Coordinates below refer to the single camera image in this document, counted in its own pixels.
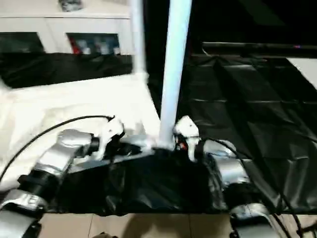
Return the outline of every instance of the metal rod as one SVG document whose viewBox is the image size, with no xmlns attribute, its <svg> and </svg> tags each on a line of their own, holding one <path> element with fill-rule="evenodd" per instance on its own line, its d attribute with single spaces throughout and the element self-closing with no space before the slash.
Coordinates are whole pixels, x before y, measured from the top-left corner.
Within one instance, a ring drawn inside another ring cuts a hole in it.
<svg viewBox="0 0 317 238">
<path fill-rule="evenodd" d="M 145 44 L 144 44 L 144 21 L 142 0 L 130 0 L 132 37 L 133 37 L 133 72 L 146 72 Z"/>
<path fill-rule="evenodd" d="M 159 139 L 172 142 L 192 0 L 171 0 L 165 55 Z"/>
</svg>

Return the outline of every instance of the white sheet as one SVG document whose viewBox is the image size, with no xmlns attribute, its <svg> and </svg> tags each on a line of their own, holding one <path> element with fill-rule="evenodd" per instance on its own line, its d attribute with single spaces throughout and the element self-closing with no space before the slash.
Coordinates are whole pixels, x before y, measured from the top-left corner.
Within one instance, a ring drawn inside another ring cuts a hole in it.
<svg viewBox="0 0 317 238">
<path fill-rule="evenodd" d="M 41 131 L 67 119 L 85 115 L 115 115 L 129 133 L 157 136 L 159 117 L 144 84 L 146 75 L 122 75 L 63 84 L 2 90 L 0 105 L 0 171 L 9 159 Z M 85 119 L 43 136 L 12 164 L 0 190 L 17 185 L 37 158 L 56 140 L 59 131 L 75 128 L 98 134 L 103 119 Z"/>
</svg>

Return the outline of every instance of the floor tile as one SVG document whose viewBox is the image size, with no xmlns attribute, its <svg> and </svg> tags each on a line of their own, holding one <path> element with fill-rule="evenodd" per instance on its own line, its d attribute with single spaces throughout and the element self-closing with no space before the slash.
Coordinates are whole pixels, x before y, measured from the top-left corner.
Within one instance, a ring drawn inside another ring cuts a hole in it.
<svg viewBox="0 0 317 238">
<path fill-rule="evenodd" d="M 39 238 L 87 238 L 92 214 L 45 214 Z"/>
<path fill-rule="evenodd" d="M 228 215 L 190 215 L 192 238 L 229 238 Z"/>
<path fill-rule="evenodd" d="M 298 238 L 298 235 L 296 234 L 297 225 L 295 223 L 293 216 L 283 215 L 283 218 L 284 218 L 286 227 L 289 230 L 289 233 L 291 234 L 291 236 L 294 238 Z M 317 216 L 313 216 L 313 215 L 298 215 L 298 218 L 299 218 L 301 226 L 303 228 L 312 225 L 317 220 Z M 306 233 L 304 235 L 304 238 L 313 238 L 313 234 Z"/>
<path fill-rule="evenodd" d="M 94 215 L 89 237 L 106 232 L 119 238 L 190 238 L 188 215 L 128 214 L 123 217 Z"/>
</svg>

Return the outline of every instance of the wire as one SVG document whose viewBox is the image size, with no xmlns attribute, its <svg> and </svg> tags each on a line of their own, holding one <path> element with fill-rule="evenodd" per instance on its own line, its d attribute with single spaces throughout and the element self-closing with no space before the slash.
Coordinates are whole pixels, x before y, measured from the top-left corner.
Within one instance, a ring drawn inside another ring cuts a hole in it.
<svg viewBox="0 0 317 238">
<path fill-rule="evenodd" d="M 94 115 L 94 116 L 83 116 L 83 117 L 77 117 L 77 118 L 73 118 L 73 119 L 70 119 L 70 120 L 66 120 L 66 121 L 63 121 L 59 124 L 56 124 L 48 129 L 46 129 L 45 131 L 41 132 L 40 134 L 36 135 L 35 137 L 33 137 L 28 143 L 26 143 L 9 161 L 9 163 L 7 163 L 7 165 L 5 166 L 1 176 L 0 176 L 0 183 L 6 173 L 6 171 L 9 169 L 9 167 L 11 166 L 11 164 L 16 160 L 16 158 L 26 149 L 28 148 L 34 141 L 36 141 L 38 138 L 40 138 L 42 135 L 58 128 L 58 127 L 61 127 L 63 125 L 66 125 L 68 123 L 71 123 L 73 121 L 77 121 L 77 120 L 82 120 L 82 119 L 88 119 L 88 118 L 106 118 L 108 120 L 111 119 L 111 117 L 107 117 L 107 116 L 102 116 L 102 115 Z"/>
<path fill-rule="evenodd" d="M 279 217 L 276 214 L 272 214 L 272 216 L 274 217 L 274 219 L 276 220 L 276 222 L 278 223 L 278 225 L 281 227 L 281 229 L 283 230 L 283 232 L 285 233 L 287 238 L 292 238 L 292 236 L 289 234 L 288 230 L 286 229 L 286 227 L 284 226 L 284 224 L 281 222 L 281 220 L 279 219 Z"/>
<path fill-rule="evenodd" d="M 240 153 L 240 154 L 246 156 L 248 159 L 252 160 L 252 159 L 250 158 L 250 156 L 248 156 L 247 154 L 245 154 L 245 153 L 243 153 L 243 152 L 240 152 L 240 151 L 238 151 L 238 150 L 235 151 L 234 149 L 232 149 L 230 146 L 228 146 L 225 142 L 223 142 L 223 141 L 221 141 L 221 140 L 217 140 L 217 139 L 213 139 L 213 138 L 208 138 L 208 139 L 209 139 L 209 140 L 212 140 L 212 141 L 214 141 L 214 142 L 217 142 L 218 144 L 223 145 L 224 147 L 226 147 L 227 149 L 229 149 L 229 150 L 237 157 L 237 159 L 240 160 L 241 164 L 242 164 L 244 167 L 245 167 L 244 161 L 241 159 L 241 157 L 238 155 L 238 153 Z M 297 228 L 298 228 L 298 235 L 299 235 L 299 237 L 302 238 L 302 237 L 303 237 L 302 226 L 301 226 L 301 223 L 300 223 L 300 221 L 299 221 L 298 216 L 295 214 L 295 211 L 294 211 L 292 205 L 291 205 L 290 202 L 288 201 L 288 199 L 287 199 L 287 197 L 285 196 L 285 194 L 282 192 L 281 188 L 278 187 L 278 185 L 277 185 L 276 182 L 274 182 L 273 185 L 271 184 L 271 186 L 275 187 L 275 189 L 277 190 L 277 192 L 280 194 L 280 196 L 281 196 L 282 199 L 284 200 L 285 204 L 288 206 L 288 208 L 289 208 L 289 210 L 290 210 L 290 212 L 291 212 L 291 215 L 293 216 L 293 218 L 294 218 L 294 220 L 295 220 L 295 222 L 296 222 L 296 225 L 297 225 Z"/>
</svg>

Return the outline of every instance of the black tarp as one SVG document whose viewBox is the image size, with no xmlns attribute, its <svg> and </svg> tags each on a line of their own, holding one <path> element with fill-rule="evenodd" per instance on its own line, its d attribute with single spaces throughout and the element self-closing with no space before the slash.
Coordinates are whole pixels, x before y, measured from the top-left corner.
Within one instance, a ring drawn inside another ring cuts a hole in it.
<svg viewBox="0 0 317 238">
<path fill-rule="evenodd" d="M 51 61 L 55 57 L 63 63 L 55 66 Z M 28 58 L 28 64 L 16 63 L 18 67 L 12 62 L 1 61 L 0 71 L 14 87 L 64 82 L 77 78 L 78 70 L 87 69 L 80 79 L 107 72 L 94 57 L 46 55 Z M 120 71 L 121 63 L 116 70 Z M 161 87 L 162 74 L 151 73 L 149 88 L 158 111 Z M 263 178 L 263 161 L 295 211 L 316 214 L 316 109 L 315 88 L 286 59 L 192 58 L 184 67 L 177 117 L 189 115 L 204 138 L 229 140 L 253 158 L 247 161 L 247 171 L 268 198 L 267 204 L 273 204 L 272 212 L 289 209 Z M 51 209 L 102 216 L 225 212 L 213 180 L 207 162 L 192 164 L 161 151 L 149 158 L 68 175 Z"/>
</svg>

